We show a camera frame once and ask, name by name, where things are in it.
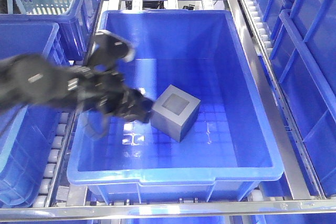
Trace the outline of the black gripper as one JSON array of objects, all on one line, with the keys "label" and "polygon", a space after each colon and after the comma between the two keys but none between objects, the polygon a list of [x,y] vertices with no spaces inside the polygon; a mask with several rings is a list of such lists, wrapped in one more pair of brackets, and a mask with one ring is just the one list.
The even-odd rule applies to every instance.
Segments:
[{"label": "black gripper", "polygon": [[72,67],[81,75],[77,78],[76,109],[81,113],[99,112],[102,115],[102,129],[94,129],[87,115],[79,121],[85,124],[94,140],[108,134],[111,116],[127,122],[149,123],[154,101],[139,90],[129,88],[118,70],[120,60],[131,62],[134,59],[134,47],[129,41],[107,30],[96,32],[93,43],[96,48],[86,64]]}]

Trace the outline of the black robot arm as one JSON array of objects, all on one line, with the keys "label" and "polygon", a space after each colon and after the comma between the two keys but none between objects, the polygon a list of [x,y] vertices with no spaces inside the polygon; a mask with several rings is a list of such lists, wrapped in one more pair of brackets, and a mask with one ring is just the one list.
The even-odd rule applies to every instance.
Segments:
[{"label": "black robot arm", "polygon": [[107,30],[96,32],[93,41],[97,48],[84,66],[53,65],[40,54],[1,60],[1,113],[47,105],[148,123],[154,102],[128,87],[117,67],[120,59],[133,60],[131,43]]}]

